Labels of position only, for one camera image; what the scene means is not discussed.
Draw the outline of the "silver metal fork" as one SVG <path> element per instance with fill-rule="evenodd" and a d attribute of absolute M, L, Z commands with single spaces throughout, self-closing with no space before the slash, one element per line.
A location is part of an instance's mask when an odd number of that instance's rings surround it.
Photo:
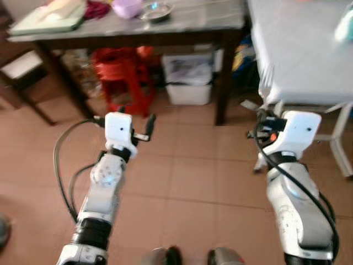
<path fill-rule="evenodd" d="M 274 83 L 275 68 L 272 64 L 269 64 L 267 69 L 260 74 L 260 83 L 258 85 L 258 93 L 261 96 L 263 103 L 260 109 L 267 109 L 271 105 L 269 95 L 272 91 L 272 84 Z"/>

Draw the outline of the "white plastic bin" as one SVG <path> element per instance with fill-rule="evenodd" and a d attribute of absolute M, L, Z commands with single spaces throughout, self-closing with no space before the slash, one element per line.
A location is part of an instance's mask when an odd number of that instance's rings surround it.
<path fill-rule="evenodd" d="M 213 82 L 213 55 L 162 56 L 166 89 L 172 104 L 209 104 Z"/>

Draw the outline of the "red plastic stool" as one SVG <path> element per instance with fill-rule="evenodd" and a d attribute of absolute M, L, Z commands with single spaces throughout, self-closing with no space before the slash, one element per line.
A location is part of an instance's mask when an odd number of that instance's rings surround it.
<path fill-rule="evenodd" d="M 95 72 L 113 113 L 124 107 L 127 114 L 149 116 L 156 87 L 149 73 L 150 46 L 101 48 L 91 54 Z"/>

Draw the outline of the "blue and yellow bag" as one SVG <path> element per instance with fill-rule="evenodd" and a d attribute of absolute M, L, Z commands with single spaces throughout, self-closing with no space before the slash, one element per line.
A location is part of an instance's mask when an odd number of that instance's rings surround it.
<path fill-rule="evenodd" d="M 233 85 L 242 86 L 245 91 L 252 88 L 252 80 L 256 72 L 256 52 L 252 36 L 248 35 L 236 47 L 232 67 Z"/>

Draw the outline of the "white folding table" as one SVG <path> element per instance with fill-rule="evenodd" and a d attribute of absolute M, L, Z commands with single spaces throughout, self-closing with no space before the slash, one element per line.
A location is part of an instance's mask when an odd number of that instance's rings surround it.
<path fill-rule="evenodd" d="M 334 32 L 353 0 L 247 0 L 258 69 L 275 68 L 271 105 L 316 113 L 338 111 L 333 132 L 316 136 L 327 141 L 347 179 L 353 167 L 342 143 L 353 108 L 351 42 L 338 42 Z"/>

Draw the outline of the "dark wooden table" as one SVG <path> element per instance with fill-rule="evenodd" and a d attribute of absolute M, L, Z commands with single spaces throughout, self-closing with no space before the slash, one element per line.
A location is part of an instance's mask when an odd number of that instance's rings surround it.
<path fill-rule="evenodd" d="M 250 33 L 246 0 L 168 0 L 173 9 L 170 18 L 156 25 L 139 19 L 119 18 L 110 13 L 101 19 L 82 23 L 65 33 L 32 34 L 8 38 L 13 43 L 28 43 L 41 58 L 46 70 L 57 78 L 60 88 L 84 118 L 95 116 L 86 103 L 87 96 L 55 50 L 83 50 L 134 46 L 178 46 L 212 43 L 223 53 L 217 87 L 214 125 L 226 119 L 229 92 L 232 88 L 232 66 L 236 48 Z"/>

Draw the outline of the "round steel plate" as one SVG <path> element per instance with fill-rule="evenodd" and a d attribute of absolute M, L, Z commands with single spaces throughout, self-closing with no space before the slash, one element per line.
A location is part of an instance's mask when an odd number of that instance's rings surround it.
<path fill-rule="evenodd" d="M 173 9 L 174 7 L 171 3 L 145 3 L 138 18 L 147 23 L 161 23 L 162 21 L 169 20 Z"/>

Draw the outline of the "purple plastic bowl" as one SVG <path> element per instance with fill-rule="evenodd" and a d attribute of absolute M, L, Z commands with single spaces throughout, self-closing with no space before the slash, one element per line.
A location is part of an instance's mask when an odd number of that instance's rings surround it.
<path fill-rule="evenodd" d="M 131 19 L 141 14 L 143 2 L 144 0 L 113 0 L 111 7 L 120 18 Z"/>

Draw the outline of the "teal object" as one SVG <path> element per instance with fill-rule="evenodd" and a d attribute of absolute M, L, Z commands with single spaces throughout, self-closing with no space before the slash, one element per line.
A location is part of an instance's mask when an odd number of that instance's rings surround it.
<path fill-rule="evenodd" d="M 338 42 L 351 42 L 353 39 L 353 3 L 346 8 L 346 12 L 338 23 L 334 32 Z"/>

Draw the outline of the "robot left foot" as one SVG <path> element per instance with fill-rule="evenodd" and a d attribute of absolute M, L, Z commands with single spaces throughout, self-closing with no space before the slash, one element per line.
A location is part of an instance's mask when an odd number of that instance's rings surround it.
<path fill-rule="evenodd" d="M 140 265 L 183 265 L 183 260 L 178 247 L 160 247 L 144 255 Z"/>

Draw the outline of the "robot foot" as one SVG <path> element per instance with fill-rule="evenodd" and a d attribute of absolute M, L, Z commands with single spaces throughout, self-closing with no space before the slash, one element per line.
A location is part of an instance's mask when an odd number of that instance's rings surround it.
<path fill-rule="evenodd" d="M 183 265 L 183 260 L 178 247 L 160 247 L 144 255 L 140 265 Z"/>
<path fill-rule="evenodd" d="M 206 265 L 245 265 L 239 252 L 227 247 L 218 247 L 209 250 Z"/>

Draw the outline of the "maroon cloth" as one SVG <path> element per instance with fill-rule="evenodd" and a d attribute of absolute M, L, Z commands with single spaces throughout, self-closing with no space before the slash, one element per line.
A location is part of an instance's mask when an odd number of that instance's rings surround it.
<path fill-rule="evenodd" d="M 83 18 L 86 20 L 101 19 L 111 11 L 111 5 L 106 2 L 96 0 L 86 0 L 86 10 Z"/>

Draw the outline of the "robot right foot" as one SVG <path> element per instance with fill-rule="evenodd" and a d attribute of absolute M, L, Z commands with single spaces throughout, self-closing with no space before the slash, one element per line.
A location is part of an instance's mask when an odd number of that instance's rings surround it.
<path fill-rule="evenodd" d="M 218 247 L 209 250 L 206 265 L 245 265 L 239 252 L 227 247 Z"/>

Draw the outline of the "dark wooden chair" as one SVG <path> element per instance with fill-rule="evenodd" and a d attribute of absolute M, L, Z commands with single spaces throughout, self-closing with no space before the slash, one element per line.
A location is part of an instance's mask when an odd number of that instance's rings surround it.
<path fill-rule="evenodd" d="M 48 75 L 42 59 L 34 50 L 22 50 L 17 55 L 0 61 L 0 83 L 8 87 L 21 103 L 27 104 L 48 126 L 55 126 L 56 122 L 26 92 L 26 89 Z"/>

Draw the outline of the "pale green tray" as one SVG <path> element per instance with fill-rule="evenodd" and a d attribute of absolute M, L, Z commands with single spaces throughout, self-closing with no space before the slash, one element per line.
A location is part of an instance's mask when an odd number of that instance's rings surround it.
<path fill-rule="evenodd" d="M 8 30 L 10 36 L 44 34 L 44 33 L 63 33 L 71 32 L 78 28 L 83 22 L 87 4 L 85 7 L 80 7 L 77 11 L 71 13 L 69 18 L 56 21 L 40 21 L 43 7 L 35 8 L 25 18 L 12 25 Z"/>

